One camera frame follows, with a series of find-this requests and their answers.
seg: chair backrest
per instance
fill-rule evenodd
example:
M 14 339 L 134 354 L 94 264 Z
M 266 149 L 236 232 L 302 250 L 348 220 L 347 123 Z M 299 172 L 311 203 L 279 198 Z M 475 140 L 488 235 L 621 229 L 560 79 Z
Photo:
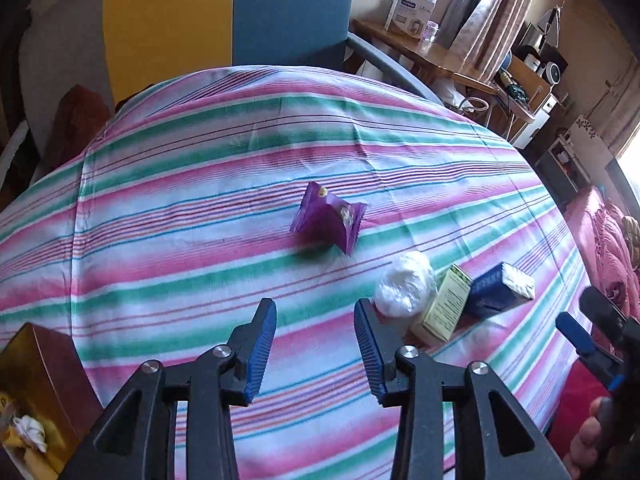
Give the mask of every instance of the chair backrest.
M 38 150 L 75 84 L 113 108 L 152 83 L 215 66 L 339 70 L 350 8 L 351 0 L 62 0 L 34 20 L 20 46 Z

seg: pink blanket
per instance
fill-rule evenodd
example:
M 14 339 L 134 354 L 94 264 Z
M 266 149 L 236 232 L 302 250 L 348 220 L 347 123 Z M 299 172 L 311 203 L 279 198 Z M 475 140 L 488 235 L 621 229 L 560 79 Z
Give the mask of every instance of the pink blanket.
M 584 189 L 567 206 L 564 219 L 574 236 L 591 283 L 626 316 L 638 317 L 638 277 L 622 229 L 597 189 Z

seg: silver bolt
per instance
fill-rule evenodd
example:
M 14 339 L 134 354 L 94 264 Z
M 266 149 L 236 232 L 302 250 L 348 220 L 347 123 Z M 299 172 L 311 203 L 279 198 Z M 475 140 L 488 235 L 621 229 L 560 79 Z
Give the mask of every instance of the silver bolt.
M 213 352 L 213 355 L 220 358 L 229 357 L 231 355 L 231 348 L 229 348 L 228 345 L 214 346 L 211 351 Z
M 406 357 L 407 359 L 418 357 L 418 349 L 415 346 L 401 346 L 398 351 L 402 357 Z
M 160 361 L 149 359 L 149 361 L 143 362 L 140 368 L 145 374 L 155 374 L 160 368 Z
M 471 371 L 477 375 L 486 375 L 489 372 L 489 365 L 482 361 L 471 363 Z

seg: tablecloth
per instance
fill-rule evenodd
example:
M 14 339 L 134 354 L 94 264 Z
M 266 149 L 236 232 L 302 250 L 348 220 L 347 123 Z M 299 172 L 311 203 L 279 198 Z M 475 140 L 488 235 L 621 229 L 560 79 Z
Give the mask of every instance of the tablecloth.
M 352 257 L 289 232 L 311 180 L 368 203 Z M 147 358 L 192 360 L 271 297 L 262 389 L 232 410 L 241 477 L 388 478 L 399 410 L 369 393 L 353 305 L 407 250 L 436 272 L 505 261 L 535 277 L 535 302 L 459 330 L 434 355 L 487 361 L 545 425 L 575 359 L 554 319 L 569 310 L 587 325 L 577 298 L 588 284 L 545 187 L 472 121 L 315 68 L 157 84 L 15 200 L 0 214 L 0 345 L 27 321 L 70 334 L 106 404 Z M 182 409 L 180 474 L 185 421 Z

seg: purple snack package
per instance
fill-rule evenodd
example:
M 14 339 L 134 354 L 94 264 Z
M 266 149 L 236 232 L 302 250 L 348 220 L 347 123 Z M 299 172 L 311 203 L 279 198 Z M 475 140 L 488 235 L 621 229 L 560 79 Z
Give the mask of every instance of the purple snack package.
M 365 203 L 351 204 L 329 192 L 325 186 L 310 182 L 290 231 L 311 234 L 337 245 L 344 254 L 351 256 L 366 209 Z

